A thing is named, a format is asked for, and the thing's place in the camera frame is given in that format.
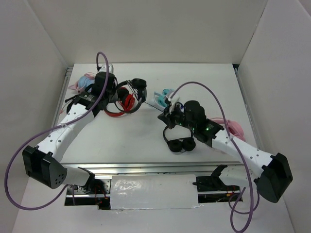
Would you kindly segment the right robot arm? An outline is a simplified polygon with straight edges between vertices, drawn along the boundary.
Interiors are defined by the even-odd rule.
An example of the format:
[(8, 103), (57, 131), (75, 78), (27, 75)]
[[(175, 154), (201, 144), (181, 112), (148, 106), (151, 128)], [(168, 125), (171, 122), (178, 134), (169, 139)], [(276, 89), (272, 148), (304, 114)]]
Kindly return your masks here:
[(198, 141), (247, 165), (252, 174), (245, 179), (252, 181), (258, 193), (267, 201), (277, 203), (293, 181), (285, 155), (261, 151), (231, 135), (222, 125), (208, 119), (204, 108), (196, 100), (187, 101), (184, 105), (177, 103), (168, 106), (158, 119), (169, 129), (181, 126), (190, 130)]

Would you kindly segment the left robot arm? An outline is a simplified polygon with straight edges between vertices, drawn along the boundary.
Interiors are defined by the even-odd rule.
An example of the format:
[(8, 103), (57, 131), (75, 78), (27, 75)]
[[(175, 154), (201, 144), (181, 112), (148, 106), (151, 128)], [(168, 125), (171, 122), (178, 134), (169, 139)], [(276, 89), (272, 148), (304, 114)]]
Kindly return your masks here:
[(51, 189), (61, 184), (77, 185), (86, 194), (95, 189), (93, 173), (84, 168), (63, 166), (60, 162), (80, 131), (116, 96), (116, 80), (114, 74), (97, 73), (94, 84), (72, 97), (71, 106), (57, 128), (37, 146), (27, 146), (23, 150), (29, 177)]

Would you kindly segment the black taped headphones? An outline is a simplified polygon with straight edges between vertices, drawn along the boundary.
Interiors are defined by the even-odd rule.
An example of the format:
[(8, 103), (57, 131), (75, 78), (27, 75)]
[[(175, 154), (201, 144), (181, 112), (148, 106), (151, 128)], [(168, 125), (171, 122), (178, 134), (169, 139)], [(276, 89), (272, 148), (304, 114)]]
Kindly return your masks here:
[[(134, 107), (129, 111), (128, 114), (132, 114), (136, 112), (141, 105), (146, 101), (147, 99), (147, 82), (143, 79), (134, 78), (132, 80), (126, 80), (118, 84), (118, 89), (121, 87), (127, 88), (130, 94), (133, 94), (133, 97), (135, 98), (135, 104)], [(115, 103), (115, 106), (118, 110), (122, 111), (122, 107), (118, 107)]]

